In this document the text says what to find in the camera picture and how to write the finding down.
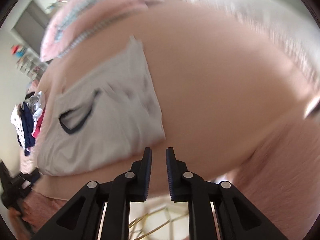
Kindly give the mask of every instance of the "pile of clothes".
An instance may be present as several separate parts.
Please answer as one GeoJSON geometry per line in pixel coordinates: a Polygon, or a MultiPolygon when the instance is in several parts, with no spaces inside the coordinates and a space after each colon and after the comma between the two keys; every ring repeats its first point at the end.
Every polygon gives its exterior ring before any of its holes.
{"type": "Polygon", "coordinates": [[[24,149],[24,155],[29,156],[31,148],[36,143],[44,117],[45,96],[42,91],[26,95],[25,100],[14,106],[11,123],[17,131],[17,139],[24,149]]]}

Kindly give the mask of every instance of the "white wall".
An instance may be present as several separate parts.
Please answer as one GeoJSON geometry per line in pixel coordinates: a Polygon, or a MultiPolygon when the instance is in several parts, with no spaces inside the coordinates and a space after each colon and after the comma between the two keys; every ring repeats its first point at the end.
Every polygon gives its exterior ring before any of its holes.
{"type": "MultiPolygon", "coordinates": [[[[10,116],[14,105],[24,100],[30,78],[15,68],[18,59],[11,55],[11,46],[16,45],[18,41],[12,35],[11,29],[30,1],[31,0],[19,0],[0,29],[0,91],[2,92],[0,107],[0,159],[4,161],[7,168],[13,174],[19,171],[20,147],[17,141],[15,127],[10,122],[10,116]]],[[[45,10],[47,6],[56,0],[35,1],[45,10]]],[[[0,214],[10,226],[8,223],[7,210],[1,201],[0,214]]]]}

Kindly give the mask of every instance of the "silver screw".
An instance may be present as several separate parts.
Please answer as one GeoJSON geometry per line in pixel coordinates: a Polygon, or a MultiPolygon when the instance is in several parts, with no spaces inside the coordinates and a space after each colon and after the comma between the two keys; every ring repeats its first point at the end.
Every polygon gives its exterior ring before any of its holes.
{"type": "Polygon", "coordinates": [[[193,177],[193,173],[190,171],[186,171],[185,173],[183,173],[183,177],[190,179],[193,177]]]}
{"type": "Polygon", "coordinates": [[[228,181],[223,181],[221,183],[221,187],[223,188],[230,188],[231,187],[231,184],[228,182],[228,181]]]}
{"type": "Polygon", "coordinates": [[[125,174],[125,177],[126,177],[127,179],[131,179],[131,178],[134,177],[134,173],[133,173],[132,171],[128,171],[128,172],[125,174]]]}
{"type": "Polygon", "coordinates": [[[87,184],[88,188],[95,188],[97,186],[97,183],[95,181],[90,181],[87,184]]]}

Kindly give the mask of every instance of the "beige bed sheet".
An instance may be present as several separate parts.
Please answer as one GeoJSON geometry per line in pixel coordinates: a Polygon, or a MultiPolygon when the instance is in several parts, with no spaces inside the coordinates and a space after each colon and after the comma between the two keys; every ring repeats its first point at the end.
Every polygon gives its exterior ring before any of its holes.
{"type": "MultiPolygon", "coordinates": [[[[144,45],[166,133],[151,146],[151,195],[168,192],[167,147],[191,171],[214,178],[250,157],[288,112],[297,109],[302,118],[318,94],[266,37],[223,12],[168,1],[114,23],[50,64],[38,86],[47,105],[35,154],[41,154],[57,95],[124,49],[131,35],[144,45]]],[[[113,180],[141,154],[84,174],[43,176],[35,190],[69,199],[90,180],[113,180]]]]}

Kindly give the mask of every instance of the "pillowcase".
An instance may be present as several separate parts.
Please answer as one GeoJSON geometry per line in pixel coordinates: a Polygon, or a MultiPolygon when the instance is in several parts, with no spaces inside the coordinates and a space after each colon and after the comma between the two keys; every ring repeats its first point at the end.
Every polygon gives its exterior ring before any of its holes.
{"type": "Polygon", "coordinates": [[[107,15],[106,10],[111,10],[114,17],[115,14],[128,13],[124,10],[127,6],[130,10],[146,9],[146,1],[155,0],[71,0],[58,11],[50,21],[41,44],[40,59],[41,61],[49,61],[62,53],[77,36],[88,28],[94,27],[99,21],[103,20],[107,15]],[[92,11],[90,17],[94,17],[94,21],[86,21],[85,14],[92,11]],[[84,20],[81,27],[75,31],[75,23],[84,20]]]}

